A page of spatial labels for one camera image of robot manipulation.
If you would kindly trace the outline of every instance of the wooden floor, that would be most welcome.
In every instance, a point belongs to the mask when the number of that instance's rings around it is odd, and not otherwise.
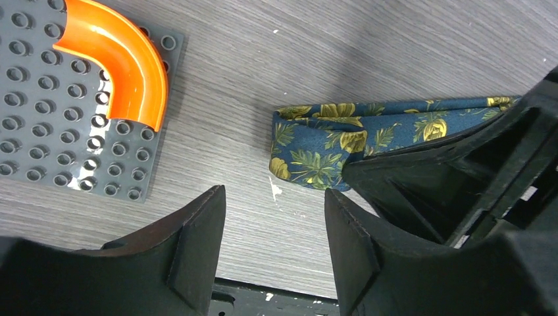
[[[558,64],[552,0],[104,2],[188,37],[150,198],[0,180],[0,234],[97,248],[225,184],[218,276],[321,296],[336,296],[323,192],[270,178],[273,110],[524,93]]]

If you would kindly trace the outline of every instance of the gray building block baseplate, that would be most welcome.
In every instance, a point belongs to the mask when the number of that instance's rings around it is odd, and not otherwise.
[[[184,36],[122,14],[155,44],[171,91]],[[0,0],[0,176],[144,202],[161,133],[107,120],[103,70],[52,48],[65,25],[63,0]]]

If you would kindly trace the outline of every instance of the orange plastic piece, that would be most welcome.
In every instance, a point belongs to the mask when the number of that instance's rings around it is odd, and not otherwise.
[[[165,115],[168,79],[161,56],[139,28],[91,0],[66,0],[68,22],[53,47],[88,59],[109,74],[108,119],[143,123],[158,132]]]

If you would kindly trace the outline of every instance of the wood grain surface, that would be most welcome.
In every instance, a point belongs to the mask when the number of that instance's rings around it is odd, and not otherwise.
[[[524,93],[558,64],[555,1],[104,2],[188,38],[149,199],[2,179],[0,234],[98,248],[224,184],[217,275],[320,296],[336,296],[323,192],[270,179],[273,110]]]

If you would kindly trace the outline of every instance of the folded fabric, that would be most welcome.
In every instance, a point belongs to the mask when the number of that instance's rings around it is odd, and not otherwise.
[[[284,107],[274,112],[270,171],[307,188],[350,189],[347,163],[491,119],[519,96]]]

